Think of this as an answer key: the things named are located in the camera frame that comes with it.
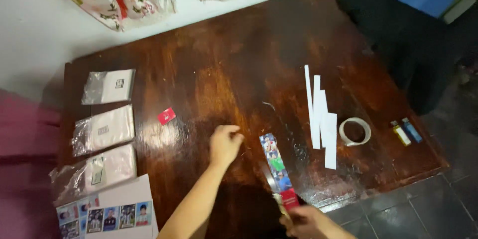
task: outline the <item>blue lighter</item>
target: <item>blue lighter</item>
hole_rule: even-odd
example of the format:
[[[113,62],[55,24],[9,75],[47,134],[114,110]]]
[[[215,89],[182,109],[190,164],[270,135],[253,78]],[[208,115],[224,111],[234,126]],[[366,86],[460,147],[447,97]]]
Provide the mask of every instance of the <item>blue lighter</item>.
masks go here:
[[[422,138],[418,134],[415,127],[408,121],[408,118],[404,118],[402,119],[402,121],[403,121],[403,129],[407,132],[407,134],[412,136],[415,139],[415,141],[417,141],[417,143],[420,143]]]

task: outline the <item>person's hand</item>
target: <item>person's hand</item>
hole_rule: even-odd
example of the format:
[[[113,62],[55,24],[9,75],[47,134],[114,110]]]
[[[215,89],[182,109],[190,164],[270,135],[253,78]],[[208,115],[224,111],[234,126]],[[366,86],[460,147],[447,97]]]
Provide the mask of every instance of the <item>person's hand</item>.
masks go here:
[[[209,143],[210,166],[226,170],[236,159],[244,136],[242,134],[235,134],[231,138],[231,133],[235,133],[239,129],[239,126],[233,125],[218,126],[216,128]]]
[[[287,236],[299,239],[352,239],[355,238],[334,223],[317,208],[305,205],[288,211],[290,218],[282,216],[280,223],[287,229]]]

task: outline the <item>wooden table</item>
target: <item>wooden table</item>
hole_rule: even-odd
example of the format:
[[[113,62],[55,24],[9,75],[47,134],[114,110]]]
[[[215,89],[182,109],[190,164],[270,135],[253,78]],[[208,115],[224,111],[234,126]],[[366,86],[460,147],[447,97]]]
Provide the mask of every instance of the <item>wooden table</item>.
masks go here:
[[[362,146],[345,147],[338,138],[337,170],[325,169],[325,151],[311,146],[304,64],[322,75],[339,124],[360,117],[372,128]],[[325,210],[448,166],[335,0],[271,0],[67,63],[60,165],[78,161],[68,145],[76,120],[127,104],[82,106],[88,72],[129,68],[136,69],[138,175],[149,174],[159,227],[206,169],[217,125],[239,125],[246,138],[219,188],[207,232],[213,238],[257,237],[279,226],[261,170],[259,136],[266,133],[277,137],[296,192]],[[168,107],[177,118],[161,126],[156,117]],[[390,121],[404,117],[423,142],[401,144]]]

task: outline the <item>tape roll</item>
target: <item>tape roll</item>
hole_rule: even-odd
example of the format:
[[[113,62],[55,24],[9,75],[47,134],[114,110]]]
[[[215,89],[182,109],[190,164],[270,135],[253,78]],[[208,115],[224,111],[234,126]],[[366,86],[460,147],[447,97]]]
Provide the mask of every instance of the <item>tape roll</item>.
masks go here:
[[[365,130],[365,138],[363,139],[362,142],[354,142],[354,141],[350,140],[345,135],[344,125],[347,122],[355,122],[355,123],[357,123],[357,124],[359,124],[360,126],[363,127],[363,129]],[[348,146],[348,147],[363,145],[363,144],[367,143],[370,140],[370,137],[372,136],[372,130],[370,129],[370,126],[368,125],[368,123],[365,122],[365,120],[363,120],[361,118],[358,118],[358,117],[351,117],[351,118],[345,120],[344,122],[342,122],[342,124],[340,124],[340,127],[338,129],[338,133],[340,134],[340,138],[342,138],[345,145]]]

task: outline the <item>clear plastic packaging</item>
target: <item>clear plastic packaging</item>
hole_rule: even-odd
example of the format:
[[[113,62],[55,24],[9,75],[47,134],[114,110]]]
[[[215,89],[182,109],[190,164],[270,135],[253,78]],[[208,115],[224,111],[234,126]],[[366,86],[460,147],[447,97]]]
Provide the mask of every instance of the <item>clear plastic packaging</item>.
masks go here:
[[[65,205],[136,177],[133,146],[115,148],[51,171],[53,204]]]
[[[131,100],[135,69],[90,72],[81,104],[101,104]]]
[[[133,106],[131,104],[98,114],[75,123],[71,144],[77,157],[134,138]]]

